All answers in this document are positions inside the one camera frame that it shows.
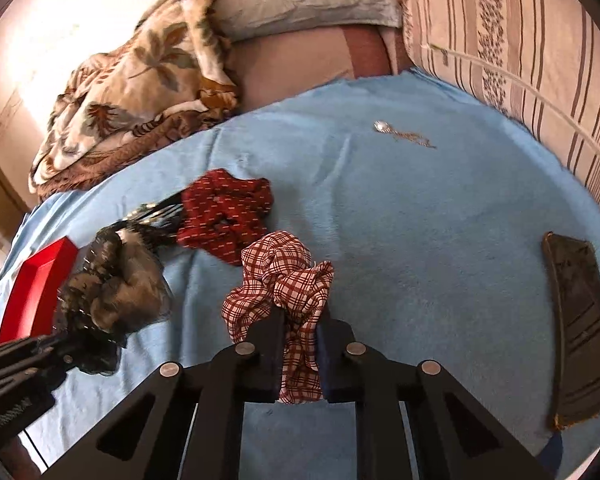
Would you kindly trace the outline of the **grey brown sheer scrunchie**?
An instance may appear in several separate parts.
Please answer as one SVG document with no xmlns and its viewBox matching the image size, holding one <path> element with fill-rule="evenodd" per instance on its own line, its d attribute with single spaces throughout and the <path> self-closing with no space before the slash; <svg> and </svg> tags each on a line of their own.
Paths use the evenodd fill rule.
<svg viewBox="0 0 600 480">
<path fill-rule="evenodd" d="M 129 336 L 164 320 L 172 292 L 158 248 L 174 241 L 153 226 L 119 221 L 100 229 L 58 290 L 54 329 L 78 348 L 71 357 L 87 374 L 118 369 Z"/>
</svg>

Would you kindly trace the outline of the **red white plaid scrunchie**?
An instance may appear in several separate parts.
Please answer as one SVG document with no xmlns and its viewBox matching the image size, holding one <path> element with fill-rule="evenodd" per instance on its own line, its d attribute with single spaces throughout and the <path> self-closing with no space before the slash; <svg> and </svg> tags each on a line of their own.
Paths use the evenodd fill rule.
<svg viewBox="0 0 600 480">
<path fill-rule="evenodd" d="M 222 319 L 234 344 L 247 339 L 249 327 L 275 308 L 285 313 L 282 388 L 286 404 L 322 398 L 315 350 L 315 329 L 325 307 L 335 270 L 316 263 L 298 237 L 287 231 L 266 234 L 242 251 L 242 284 L 224 299 Z"/>
</svg>

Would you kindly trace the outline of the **dark red dotted scrunchie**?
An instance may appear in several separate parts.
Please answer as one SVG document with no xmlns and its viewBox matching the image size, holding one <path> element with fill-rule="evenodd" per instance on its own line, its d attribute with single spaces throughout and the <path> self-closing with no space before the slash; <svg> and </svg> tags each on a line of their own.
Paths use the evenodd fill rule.
<svg viewBox="0 0 600 480">
<path fill-rule="evenodd" d="M 181 203 L 178 244 L 239 266 L 242 250 L 268 232 L 265 219 L 274 197 L 268 179 L 238 179 L 218 168 L 191 183 Z"/>
</svg>

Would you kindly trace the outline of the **red tray box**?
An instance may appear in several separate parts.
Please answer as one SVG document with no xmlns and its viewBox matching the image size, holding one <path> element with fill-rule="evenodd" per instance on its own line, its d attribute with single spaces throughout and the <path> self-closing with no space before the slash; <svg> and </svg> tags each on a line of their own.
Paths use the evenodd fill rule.
<svg viewBox="0 0 600 480">
<path fill-rule="evenodd" d="M 20 266 L 0 327 L 0 344 L 53 331 L 58 290 L 79 249 L 68 237 L 36 252 Z"/>
</svg>

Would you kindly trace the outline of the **dark phone case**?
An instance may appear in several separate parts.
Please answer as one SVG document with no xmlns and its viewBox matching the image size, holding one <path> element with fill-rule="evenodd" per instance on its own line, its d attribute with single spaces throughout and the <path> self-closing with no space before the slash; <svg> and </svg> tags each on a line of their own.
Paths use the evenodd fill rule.
<svg viewBox="0 0 600 480">
<path fill-rule="evenodd" d="M 600 269 L 587 240 L 547 232 L 542 251 L 556 333 L 548 422 L 565 430 L 600 414 Z"/>
</svg>

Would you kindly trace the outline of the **floral leaf blanket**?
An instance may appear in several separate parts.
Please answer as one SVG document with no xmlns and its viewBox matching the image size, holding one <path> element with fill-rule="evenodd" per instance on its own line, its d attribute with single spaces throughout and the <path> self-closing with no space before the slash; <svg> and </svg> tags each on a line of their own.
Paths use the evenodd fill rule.
<svg viewBox="0 0 600 480">
<path fill-rule="evenodd" d="M 233 115 L 238 85 L 224 67 L 230 40 L 216 0 L 157 0 L 129 40 L 91 55 L 54 103 L 28 175 L 31 193 L 88 188 L 188 132 Z"/>
</svg>

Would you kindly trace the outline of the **striped floral cushion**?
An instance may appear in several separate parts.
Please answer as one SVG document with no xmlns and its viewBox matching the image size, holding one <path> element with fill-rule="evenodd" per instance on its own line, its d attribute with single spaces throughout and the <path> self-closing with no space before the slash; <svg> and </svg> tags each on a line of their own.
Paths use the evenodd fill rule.
<svg viewBox="0 0 600 480">
<path fill-rule="evenodd" d="M 600 30 L 579 0 L 402 0 L 407 55 L 520 122 L 600 204 Z"/>
</svg>

